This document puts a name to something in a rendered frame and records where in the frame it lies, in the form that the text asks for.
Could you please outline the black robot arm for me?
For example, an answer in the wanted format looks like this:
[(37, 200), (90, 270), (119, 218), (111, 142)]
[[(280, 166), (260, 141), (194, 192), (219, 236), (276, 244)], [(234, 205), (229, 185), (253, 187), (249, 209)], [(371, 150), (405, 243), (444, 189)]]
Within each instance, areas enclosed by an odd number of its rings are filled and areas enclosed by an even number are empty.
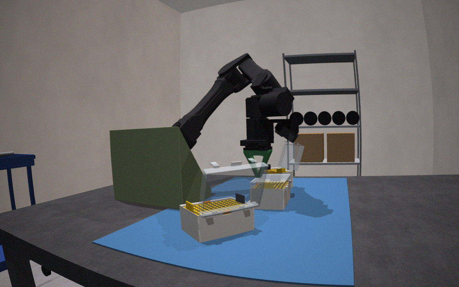
[[(288, 116), (291, 113), (294, 100), (292, 93), (287, 87), (281, 87), (273, 74), (259, 67), (248, 53), (224, 65), (218, 74), (211, 90), (172, 126), (179, 127), (190, 149), (196, 145), (206, 120), (224, 99), (232, 93), (240, 92), (250, 83), (256, 95), (245, 100), (247, 118)], [(274, 139), (274, 122), (278, 122), (275, 133), (295, 142), (299, 136), (298, 119), (254, 120), (255, 140)]]

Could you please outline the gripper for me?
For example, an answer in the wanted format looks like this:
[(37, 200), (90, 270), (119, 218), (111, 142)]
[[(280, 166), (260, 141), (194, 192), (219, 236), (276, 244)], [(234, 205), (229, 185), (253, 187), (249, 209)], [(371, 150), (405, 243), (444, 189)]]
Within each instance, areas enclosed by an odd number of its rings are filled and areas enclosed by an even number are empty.
[(268, 119), (267, 117), (255, 117), (255, 118), (247, 118), (246, 119), (246, 128), (247, 128), (247, 139), (240, 140), (240, 146), (245, 146), (243, 149), (243, 153), (247, 158), (249, 164), (251, 162), (248, 160), (249, 158), (253, 158), (253, 155), (261, 155), (263, 156), (263, 161), (267, 163), (271, 153), (273, 152), (273, 147), (271, 143), (274, 143), (274, 139), (271, 140), (255, 140), (255, 130), (254, 130), (254, 120), (264, 120)]

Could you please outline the blue bench mat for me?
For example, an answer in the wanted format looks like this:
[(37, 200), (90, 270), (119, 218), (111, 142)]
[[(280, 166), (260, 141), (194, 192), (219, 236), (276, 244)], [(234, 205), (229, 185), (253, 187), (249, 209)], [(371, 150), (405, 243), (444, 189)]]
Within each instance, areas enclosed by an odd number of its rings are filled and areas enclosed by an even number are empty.
[(254, 230), (199, 243), (166, 209), (92, 243), (198, 272), (354, 287), (347, 178), (293, 178), (284, 210), (254, 209)]

